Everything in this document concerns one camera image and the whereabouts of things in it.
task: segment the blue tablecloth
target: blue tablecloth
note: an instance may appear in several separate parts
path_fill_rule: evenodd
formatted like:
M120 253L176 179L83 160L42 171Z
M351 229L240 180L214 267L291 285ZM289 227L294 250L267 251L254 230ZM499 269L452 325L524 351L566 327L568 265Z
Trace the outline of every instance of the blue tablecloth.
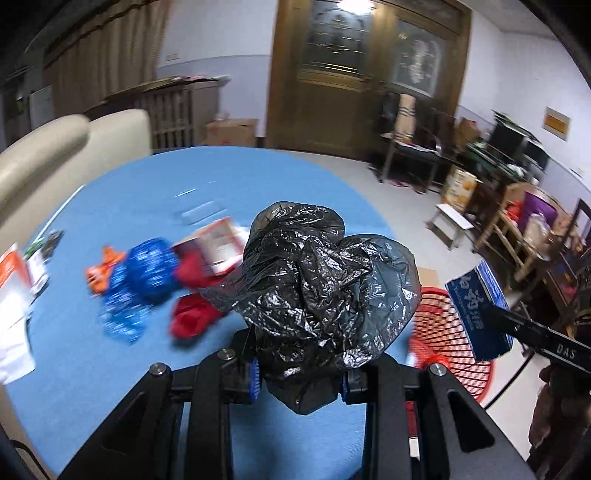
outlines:
M182 347L168 334L174 298L151 311L146 332L133 345L107 337L98 321L101 302L91 298L84 267L100 262L103 245L124 251L156 236L175 242L189 234L196 226L181 221L176 195L191 189L196 206L214 200L226 208L219 216L232 215L243 226L273 202L290 200L334 209L348 235L392 237L376 211L328 171L262 149L162 153L89 183L52 225L66 234L48 265L50 284L30 322L37 367L8 385L33 444L57 473L153 362L173 370L193 365L245 327L232 312L193 346ZM399 362L408 335L409 328L388 350ZM237 479L344 480L361 465L365 406L337 400L302 417L263 391L254 406L234 406L231 415Z

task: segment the stool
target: stool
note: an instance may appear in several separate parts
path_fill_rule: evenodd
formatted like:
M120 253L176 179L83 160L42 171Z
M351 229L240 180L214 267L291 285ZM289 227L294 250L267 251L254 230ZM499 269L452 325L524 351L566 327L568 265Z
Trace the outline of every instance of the stool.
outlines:
M448 249L451 250L453 247L459 245L459 241L461 240L462 236L468 230L474 228L474 225L472 225L468 220L466 220L462 216L462 214L459 213L454 207L448 205L447 203L440 203L438 205L435 205L435 207L437 208L437 212L435 213L431 221L427 222L427 228L432 228L435 223L435 220L437 220L437 218L440 215L443 215L447 219L447 221L451 223L456 229L456 234L452 239L451 245L448 247Z

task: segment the orange package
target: orange package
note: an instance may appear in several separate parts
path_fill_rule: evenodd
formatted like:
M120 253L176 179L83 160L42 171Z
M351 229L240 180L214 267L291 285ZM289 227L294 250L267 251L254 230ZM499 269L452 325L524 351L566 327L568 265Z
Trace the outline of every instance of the orange package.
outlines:
M96 267L84 269L86 281L92 290L92 293L102 294L109 288L109 279L113 273L115 265L125 259L125 253L117 253L113 247L105 245L103 247L103 263Z
M6 280L12 275L18 274L21 281L31 288L31 279L29 270L21 254L18 252L17 245L14 244L0 257L0 288L6 283Z

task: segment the purple bag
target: purple bag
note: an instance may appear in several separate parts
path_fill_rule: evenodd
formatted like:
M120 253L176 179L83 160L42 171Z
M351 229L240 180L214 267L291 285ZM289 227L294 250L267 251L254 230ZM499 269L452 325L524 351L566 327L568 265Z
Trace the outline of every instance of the purple bag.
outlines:
M540 213L544 215L550 228L552 228L558 217L558 212L552 207L552 205L530 192L526 192L523 205L521 206L521 213L519 214L519 221L517 222L517 228L522 234L525 231L525 227L527 226L527 222L532 213Z

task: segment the ceiling light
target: ceiling light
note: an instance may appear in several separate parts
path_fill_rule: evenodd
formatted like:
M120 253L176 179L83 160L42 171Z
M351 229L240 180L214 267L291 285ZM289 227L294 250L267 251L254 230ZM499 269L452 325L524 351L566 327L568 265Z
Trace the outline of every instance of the ceiling light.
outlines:
M369 0L340 0L337 7L355 15L366 15L371 13L374 4Z

